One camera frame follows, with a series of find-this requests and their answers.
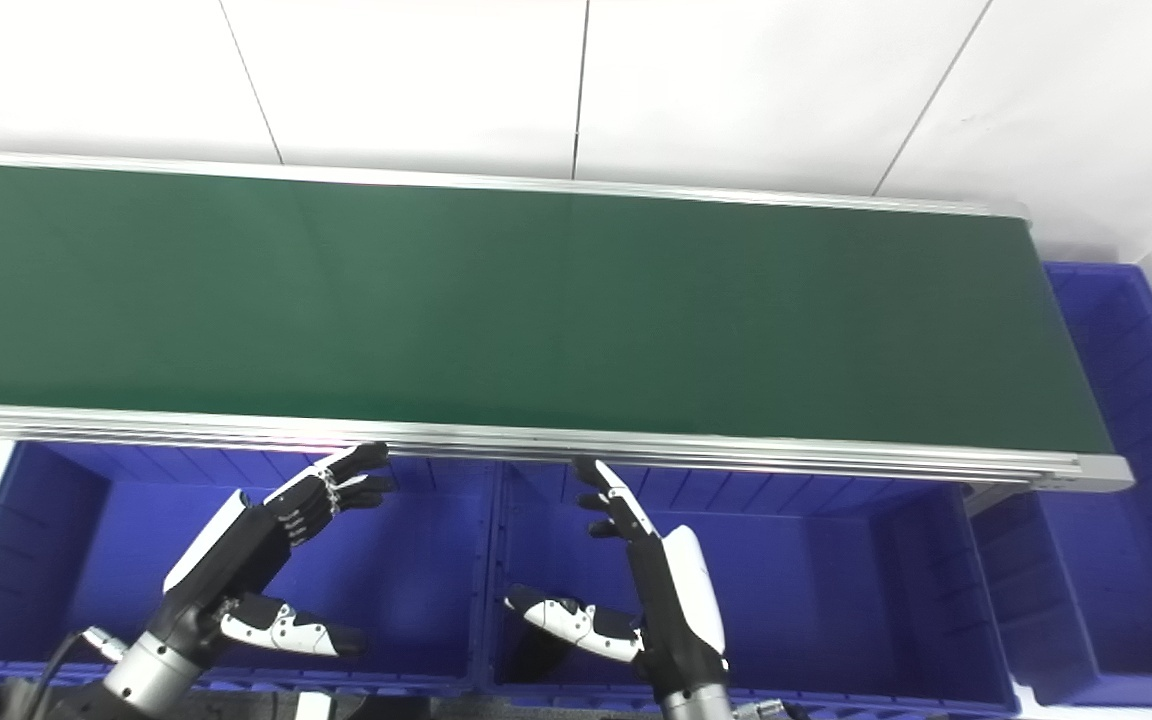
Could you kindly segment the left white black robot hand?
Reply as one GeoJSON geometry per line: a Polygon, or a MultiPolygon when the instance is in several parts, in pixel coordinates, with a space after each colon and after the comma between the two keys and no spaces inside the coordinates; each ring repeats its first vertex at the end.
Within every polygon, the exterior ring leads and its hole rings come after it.
{"type": "Polygon", "coordinates": [[[202,669],[234,642],[303,655],[361,655],[364,632],[264,591],[293,550],[335,516],[382,503],[396,488],[391,477],[376,475],[388,456],[382,442],[357,445],[312,462],[260,502],[234,492],[166,575],[162,601],[143,634],[151,652],[174,653],[202,669]]]}

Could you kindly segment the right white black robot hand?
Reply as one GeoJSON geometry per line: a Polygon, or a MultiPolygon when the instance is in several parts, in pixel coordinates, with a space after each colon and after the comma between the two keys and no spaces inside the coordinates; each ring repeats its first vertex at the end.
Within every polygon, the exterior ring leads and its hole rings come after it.
{"type": "Polygon", "coordinates": [[[685,525],[660,533],[626,480],[602,460],[576,457],[573,469],[591,487],[581,497],[582,507],[604,515],[588,528],[589,536],[626,541],[641,616],[526,585],[509,589],[507,609],[573,647],[632,666],[658,700],[672,694],[692,698],[726,684],[723,621],[698,537],[685,525]]]}

